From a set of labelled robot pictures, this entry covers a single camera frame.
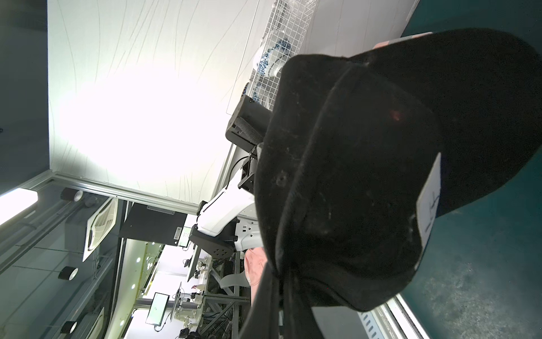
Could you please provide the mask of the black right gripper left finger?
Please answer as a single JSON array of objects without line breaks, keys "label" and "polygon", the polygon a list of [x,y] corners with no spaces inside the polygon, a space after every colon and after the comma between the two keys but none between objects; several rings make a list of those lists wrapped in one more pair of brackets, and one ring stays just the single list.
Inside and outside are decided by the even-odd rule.
[{"label": "black right gripper left finger", "polygon": [[239,334],[240,339],[279,338],[279,279],[266,264],[255,301]]}]

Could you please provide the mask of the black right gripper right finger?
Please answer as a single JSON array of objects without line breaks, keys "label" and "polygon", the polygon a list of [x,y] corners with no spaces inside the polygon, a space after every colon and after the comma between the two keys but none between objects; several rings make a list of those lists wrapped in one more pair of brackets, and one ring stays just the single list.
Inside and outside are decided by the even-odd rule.
[{"label": "black right gripper right finger", "polygon": [[299,279],[287,275],[283,284],[285,338],[324,339],[313,311],[301,291]]}]

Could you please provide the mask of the black baseball cap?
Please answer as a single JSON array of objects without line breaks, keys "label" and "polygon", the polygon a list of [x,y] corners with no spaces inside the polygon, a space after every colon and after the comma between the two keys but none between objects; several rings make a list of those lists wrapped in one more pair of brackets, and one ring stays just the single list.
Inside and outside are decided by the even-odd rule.
[{"label": "black baseball cap", "polygon": [[286,308],[382,305],[412,280],[435,219],[501,188],[540,147],[541,55],[509,33],[293,57],[254,193]]}]

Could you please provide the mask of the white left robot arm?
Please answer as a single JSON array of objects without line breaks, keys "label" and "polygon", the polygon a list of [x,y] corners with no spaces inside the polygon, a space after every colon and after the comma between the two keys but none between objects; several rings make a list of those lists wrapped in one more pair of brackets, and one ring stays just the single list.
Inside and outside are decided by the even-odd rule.
[{"label": "white left robot arm", "polygon": [[216,259],[229,258],[247,249],[262,247],[255,216],[255,172],[258,148],[267,131],[271,111],[247,95],[229,121],[226,138],[247,152],[233,165],[224,188],[209,202],[201,202],[190,241]]}]

